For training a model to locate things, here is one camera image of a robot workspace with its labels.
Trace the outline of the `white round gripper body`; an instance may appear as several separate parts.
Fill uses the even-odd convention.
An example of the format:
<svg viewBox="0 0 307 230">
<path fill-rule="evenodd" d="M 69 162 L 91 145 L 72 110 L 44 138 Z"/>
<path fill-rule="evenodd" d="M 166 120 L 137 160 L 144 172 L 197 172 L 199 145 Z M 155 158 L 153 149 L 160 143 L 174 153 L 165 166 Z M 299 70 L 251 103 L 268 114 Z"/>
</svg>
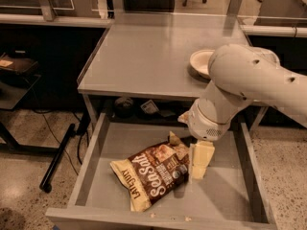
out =
<svg viewBox="0 0 307 230">
<path fill-rule="evenodd" d="M 195 100 L 188 111 L 187 125 L 192 136 L 199 140 L 217 141 L 229 130 L 230 123 L 218 124 L 206 118 Z"/>
</svg>

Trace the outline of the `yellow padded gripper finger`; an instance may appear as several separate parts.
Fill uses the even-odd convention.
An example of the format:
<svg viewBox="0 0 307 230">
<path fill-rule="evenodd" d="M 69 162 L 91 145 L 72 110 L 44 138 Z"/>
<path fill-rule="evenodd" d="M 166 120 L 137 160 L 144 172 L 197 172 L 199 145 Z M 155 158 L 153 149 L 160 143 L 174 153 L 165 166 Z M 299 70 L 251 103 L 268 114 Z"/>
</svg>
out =
<svg viewBox="0 0 307 230">
<path fill-rule="evenodd" d="M 198 141 L 190 146 L 190 152 L 190 178 L 202 180 L 215 152 L 215 147 L 212 142 Z"/>
<path fill-rule="evenodd" d="M 189 112 L 188 112 L 188 111 L 182 113 L 182 114 L 177 118 L 177 120 L 178 120 L 180 123 L 184 123 L 184 124 L 188 124 L 188 119 L 189 119 Z"/>
</svg>

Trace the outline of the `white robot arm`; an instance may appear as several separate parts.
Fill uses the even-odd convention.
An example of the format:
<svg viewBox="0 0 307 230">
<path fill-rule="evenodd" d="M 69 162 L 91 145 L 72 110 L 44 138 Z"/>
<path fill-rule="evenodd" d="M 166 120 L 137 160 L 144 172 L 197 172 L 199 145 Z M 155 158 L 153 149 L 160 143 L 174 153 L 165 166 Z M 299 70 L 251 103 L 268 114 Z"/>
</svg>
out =
<svg viewBox="0 0 307 230">
<path fill-rule="evenodd" d="M 199 140 L 217 141 L 238 112 L 258 101 L 307 127 L 307 76 L 279 63 L 274 52 L 227 44 L 208 60 L 210 82 L 178 117 Z"/>
</svg>

